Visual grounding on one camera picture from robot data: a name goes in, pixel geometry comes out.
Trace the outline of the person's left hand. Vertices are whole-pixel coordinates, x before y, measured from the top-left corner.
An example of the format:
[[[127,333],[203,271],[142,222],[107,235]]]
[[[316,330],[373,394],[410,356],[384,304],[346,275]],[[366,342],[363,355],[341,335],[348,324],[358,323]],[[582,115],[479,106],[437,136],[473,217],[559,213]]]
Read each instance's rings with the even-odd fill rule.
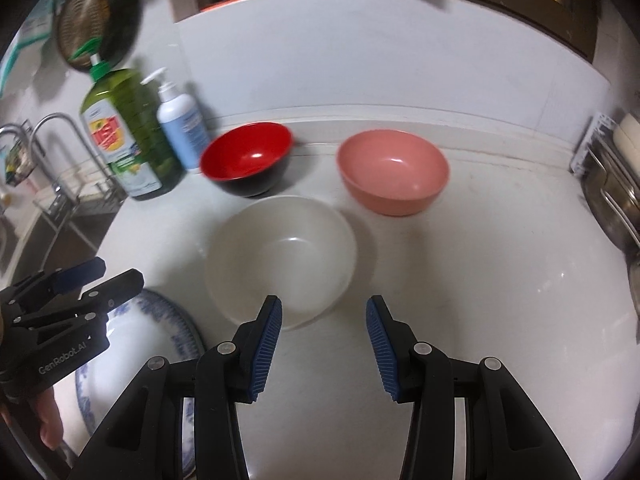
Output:
[[[53,388],[47,388],[28,402],[39,420],[39,437],[51,451],[56,451],[63,441],[63,422],[55,400]]]

